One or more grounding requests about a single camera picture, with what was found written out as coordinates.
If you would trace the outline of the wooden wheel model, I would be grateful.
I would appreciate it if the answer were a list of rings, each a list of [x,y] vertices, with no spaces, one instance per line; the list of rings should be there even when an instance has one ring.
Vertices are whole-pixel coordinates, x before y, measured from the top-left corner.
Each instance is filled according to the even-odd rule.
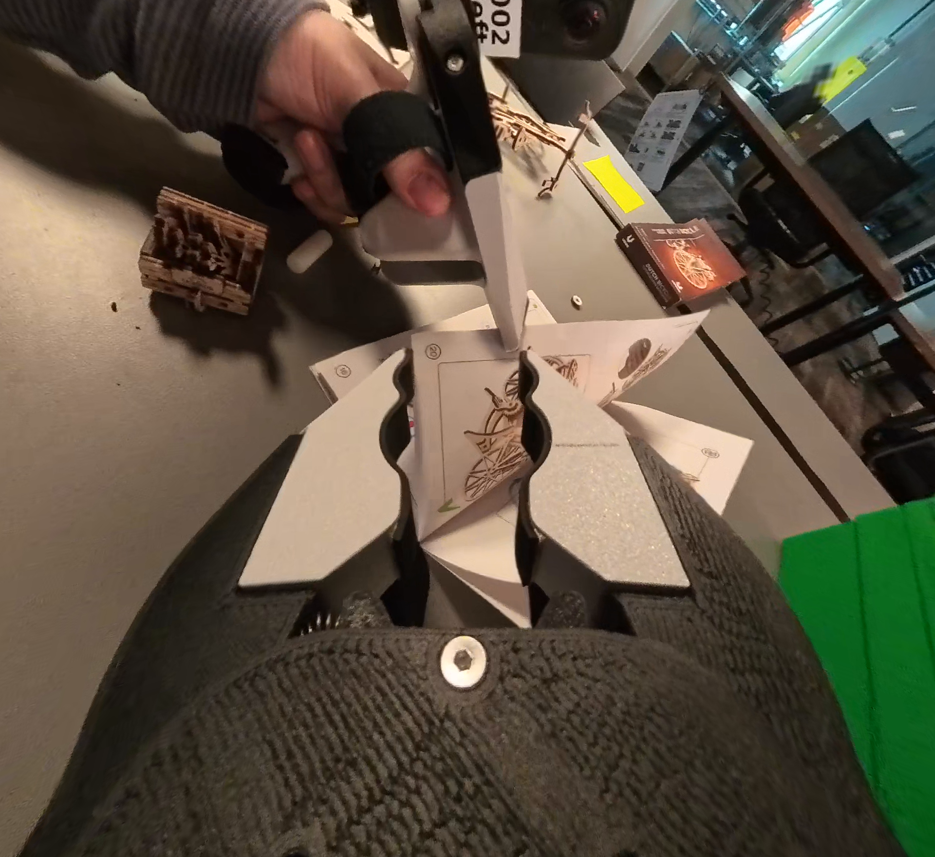
[[[592,123],[594,112],[591,103],[588,100],[584,101],[578,116],[578,129],[568,141],[561,133],[551,129],[550,125],[509,106],[507,93],[507,89],[501,94],[487,93],[497,141],[509,143],[513,151],[528,148],[536,142],[547,148],[557,149],[563,155],[555,174],[544,180],[537,193],[538,200],[551,199],[562,173],[575,155],[579,141]]]

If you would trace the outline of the small brown wooden model box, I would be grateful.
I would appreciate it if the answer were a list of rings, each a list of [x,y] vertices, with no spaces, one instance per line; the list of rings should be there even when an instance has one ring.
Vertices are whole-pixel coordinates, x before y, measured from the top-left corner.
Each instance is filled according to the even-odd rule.
[[[266,225],[165,186],[139,252],[141,284],[196,310],[246,316],[261,279],[268,233]]]

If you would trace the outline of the brown printed box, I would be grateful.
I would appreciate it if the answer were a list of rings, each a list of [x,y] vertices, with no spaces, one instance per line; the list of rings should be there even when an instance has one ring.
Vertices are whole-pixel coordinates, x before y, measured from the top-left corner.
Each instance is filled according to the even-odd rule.
[[[631,223],[617,232],[615,243],[665,310],[747,279],[708,220]]]

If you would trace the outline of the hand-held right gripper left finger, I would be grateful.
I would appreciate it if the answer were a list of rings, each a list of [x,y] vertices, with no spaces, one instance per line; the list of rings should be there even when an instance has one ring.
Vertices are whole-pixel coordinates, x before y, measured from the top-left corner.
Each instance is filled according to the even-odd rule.
[[[393,353],[315,419],[240,574],[241,590],[308,588],[323,604],[366,592],[425,604],[429,568],[400,464],[411,446],[412,352]]]

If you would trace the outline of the printed instruction booklet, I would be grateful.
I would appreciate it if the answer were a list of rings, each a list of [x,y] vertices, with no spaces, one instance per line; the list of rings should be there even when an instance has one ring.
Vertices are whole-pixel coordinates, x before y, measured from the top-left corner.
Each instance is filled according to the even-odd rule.
[[[649,444],[722,514],[753,441],[622,397],[693,336],[705,317],[559,324],[528,294],[525,344],[630,435]],[[488,306],[436,325],[346,350],[310,365],[331,403],[398,350],[413,355],[413,443],[401,458],[426,516],[429,556],[512,623],[529,625],[515,564],[517,486],[529,461],[521,443],[518,360],[503,351]]]

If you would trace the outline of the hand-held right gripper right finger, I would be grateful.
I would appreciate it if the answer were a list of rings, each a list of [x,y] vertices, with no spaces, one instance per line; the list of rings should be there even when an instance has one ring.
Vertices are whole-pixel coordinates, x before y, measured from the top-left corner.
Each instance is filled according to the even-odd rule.
[[[522,351],[520,441],[530,466],[518,485],[515,561],[530,596],[691,589],[671,532],[625,429],[543,357]]]

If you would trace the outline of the printed paper sheet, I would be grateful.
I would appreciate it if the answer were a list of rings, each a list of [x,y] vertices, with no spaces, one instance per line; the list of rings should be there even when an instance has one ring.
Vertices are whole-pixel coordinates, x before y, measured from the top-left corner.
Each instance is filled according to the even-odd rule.
[[[662,190],[701,99],[698,90],[661,92],[634,131],[624,158],[652,193]]]

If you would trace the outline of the person's left hand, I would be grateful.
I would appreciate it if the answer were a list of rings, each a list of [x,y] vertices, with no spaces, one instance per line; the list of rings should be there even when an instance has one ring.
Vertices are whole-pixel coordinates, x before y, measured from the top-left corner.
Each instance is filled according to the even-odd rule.
[[[335,163],[346,149],[345,118],[379,92],[407,88],[401,72],[325,11],[304,14],[280,37],[261,76],[253,126],[294,126],[301,170],[292,189],[318,220],[339,225],[353,214]]]

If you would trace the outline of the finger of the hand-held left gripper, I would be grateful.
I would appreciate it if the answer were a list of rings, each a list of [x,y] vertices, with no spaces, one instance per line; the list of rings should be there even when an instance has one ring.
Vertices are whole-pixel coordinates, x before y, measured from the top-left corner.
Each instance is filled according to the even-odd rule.
[[[465,185],[468,216],[485,272],[485,295],[504,349],[516,351],[524,336],[528,292],[520,243],[511,226],[503,173],[487,173]]]

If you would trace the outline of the green plastic bin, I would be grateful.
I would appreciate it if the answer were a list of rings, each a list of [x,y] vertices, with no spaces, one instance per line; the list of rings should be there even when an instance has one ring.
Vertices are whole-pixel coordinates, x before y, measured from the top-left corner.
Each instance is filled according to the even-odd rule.
[[[787,538],[778,581],[883,815],[934,854],[934,501]]]

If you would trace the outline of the long brown table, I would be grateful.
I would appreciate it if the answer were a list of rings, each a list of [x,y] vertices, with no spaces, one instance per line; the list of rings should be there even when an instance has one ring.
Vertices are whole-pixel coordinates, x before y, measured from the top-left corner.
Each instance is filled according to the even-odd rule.
[[[893,260],[885,255],[882,246],[864,229],[842,198],[796,150],[783,129],[768,114],[765,105],[726,75],[717,74],[713,83],[731,115],[752,134],[754,152],[767,172],[775,181],[785,181],[799,191],[817,213],[826,243],[838,255],[852,262],[863,275],[864,284],[871,286],[876,296],[882,299],[873,311],[783,352],[780,356],[784,364],[798,366],[890,326],[914,348],[929,369],[933,369],[933,332],[917,326],[905,313],[907,307],[933,293],[933,284],[914,292],[904,289]]]

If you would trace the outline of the black mesh office chair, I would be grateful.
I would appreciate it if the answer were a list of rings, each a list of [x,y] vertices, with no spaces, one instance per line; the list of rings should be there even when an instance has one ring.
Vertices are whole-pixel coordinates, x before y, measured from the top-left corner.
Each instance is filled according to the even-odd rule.
[[[919,409],[865,431],[862,461],[895,503],[934,496],[934,416]]]

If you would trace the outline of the background office chair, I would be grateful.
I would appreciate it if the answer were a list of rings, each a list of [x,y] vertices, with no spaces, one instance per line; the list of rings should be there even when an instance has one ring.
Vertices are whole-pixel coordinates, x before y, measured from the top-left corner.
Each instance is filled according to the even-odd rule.
[[[924,179],[870,119],[818,150],[807,165],[863,227],[877,224],[882,209],[898,204]],[[747,238],[760,250],[797,268],[835,256],[856,270],[850,249],[839,248],[830,226],[798,184],[767,173],[744,186],[737,202]]]

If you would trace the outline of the yellow table sticker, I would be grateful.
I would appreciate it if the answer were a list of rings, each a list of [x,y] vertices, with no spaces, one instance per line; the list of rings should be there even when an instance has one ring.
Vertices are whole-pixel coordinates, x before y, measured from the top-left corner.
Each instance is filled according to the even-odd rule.
[[[620,173],[611,156],[595,158],[582,163],[599,187],[610,197],[624,214],[629,214],[645,205],[645,199]]]

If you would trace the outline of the pale cylindrical stick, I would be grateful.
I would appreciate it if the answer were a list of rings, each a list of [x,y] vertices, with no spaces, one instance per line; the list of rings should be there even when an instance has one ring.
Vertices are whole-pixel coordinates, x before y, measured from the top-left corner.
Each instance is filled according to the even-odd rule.
[[[304,275],[326,254],[333,243],[332,233],[327,230],[312,233],[287,256],[288,269],[298,276]]]

